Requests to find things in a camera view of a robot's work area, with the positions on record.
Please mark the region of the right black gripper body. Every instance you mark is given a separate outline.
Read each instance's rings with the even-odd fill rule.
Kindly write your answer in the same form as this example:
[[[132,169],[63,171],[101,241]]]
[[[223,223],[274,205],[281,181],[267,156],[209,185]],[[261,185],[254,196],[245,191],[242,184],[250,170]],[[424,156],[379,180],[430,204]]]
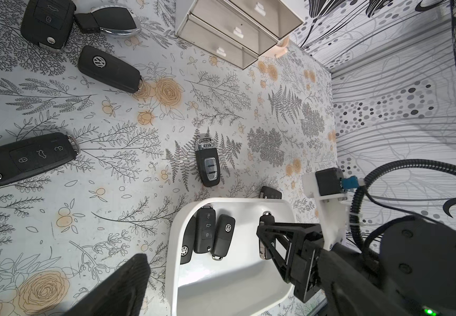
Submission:
[[[318,261],[323,250],[323,234],[309,233],[303,240],[293,242],[289,237],[279,237],[286,255],[279,272],[288,284],[294,286],[294,296],[302,303],[309,301],[320,289]]]

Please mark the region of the black key with buttons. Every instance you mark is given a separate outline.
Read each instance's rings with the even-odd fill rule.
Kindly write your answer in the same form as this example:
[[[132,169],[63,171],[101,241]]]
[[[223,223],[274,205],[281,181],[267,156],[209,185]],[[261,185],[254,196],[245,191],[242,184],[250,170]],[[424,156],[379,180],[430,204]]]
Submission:
[[[76,159],[80,146],[60,132],[0,146],[0,186],[56,169]]]

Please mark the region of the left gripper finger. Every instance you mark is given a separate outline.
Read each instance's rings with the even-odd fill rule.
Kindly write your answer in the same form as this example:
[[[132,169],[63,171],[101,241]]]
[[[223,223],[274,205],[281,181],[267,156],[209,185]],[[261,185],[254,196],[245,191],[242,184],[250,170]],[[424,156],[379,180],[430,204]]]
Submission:
[[[65,315],[139,315],[151,275],[146,254],[136,254]]]

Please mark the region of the white storage tray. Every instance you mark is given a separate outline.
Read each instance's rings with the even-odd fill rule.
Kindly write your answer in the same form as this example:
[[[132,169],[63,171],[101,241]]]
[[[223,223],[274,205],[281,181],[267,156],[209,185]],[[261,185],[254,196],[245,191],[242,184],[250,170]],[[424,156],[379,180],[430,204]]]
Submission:
[[[180,264],[183,237],[190,219],[204,205],[217,215],[235,219],[226,258],[193,254]],[[286,300],[293,290],[270,260],[259,256],[259,218],[270,212],[277,222],[294,223],[285,200],[213,197],[180,209],[171,226],[167,250],[165,293],[171,315],[259,315]]]

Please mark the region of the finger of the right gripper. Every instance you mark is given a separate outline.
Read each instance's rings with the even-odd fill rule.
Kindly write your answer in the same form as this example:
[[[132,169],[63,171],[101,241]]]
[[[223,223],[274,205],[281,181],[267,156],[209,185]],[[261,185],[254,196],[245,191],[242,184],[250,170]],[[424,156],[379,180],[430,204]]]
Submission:
[[[273,226],[259,226],[256,232],[259,238],[263,236],[264,229],[275,238],[282,236],[293,242],[315,242],[323,239],[321,225],[317,223],[275,223]]]
[[[270,259],[285,283],[292,283],[292,257],[296,244],[286,236],[263,237],[259,239],[263,259]]]

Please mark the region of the small black key fob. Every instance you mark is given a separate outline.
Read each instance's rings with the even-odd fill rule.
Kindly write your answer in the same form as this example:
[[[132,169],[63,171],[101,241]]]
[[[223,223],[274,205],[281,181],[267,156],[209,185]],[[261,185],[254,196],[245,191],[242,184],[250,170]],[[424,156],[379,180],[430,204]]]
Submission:
[[[282,192],[275,188],[271,188],[269,186],[262,186],[259,198],[261,199],[274,199],[274,200],[281,200],[283,197]]]

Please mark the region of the silver black BMW key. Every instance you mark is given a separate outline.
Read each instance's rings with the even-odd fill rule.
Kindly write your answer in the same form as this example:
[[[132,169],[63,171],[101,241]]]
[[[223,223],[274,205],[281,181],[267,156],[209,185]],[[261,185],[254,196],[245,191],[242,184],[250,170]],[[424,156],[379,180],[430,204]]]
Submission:
[[[180,264],[184,265],[191,261],[194,251],[194,243],[196,238],[196,217],[193,216],[188,222],[183,236],[183,245],[180,251]]]

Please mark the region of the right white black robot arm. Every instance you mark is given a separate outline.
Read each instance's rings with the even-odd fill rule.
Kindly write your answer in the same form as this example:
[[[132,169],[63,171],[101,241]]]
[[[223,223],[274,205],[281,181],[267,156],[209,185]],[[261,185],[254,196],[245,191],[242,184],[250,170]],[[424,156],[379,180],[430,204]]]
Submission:
[[[263,216],[262,253],[302,302],[322,290],[322,315],[456,315],[456,231],[414,216],[392,220],[366,242],[379,252],[328,246],[318,224]]]

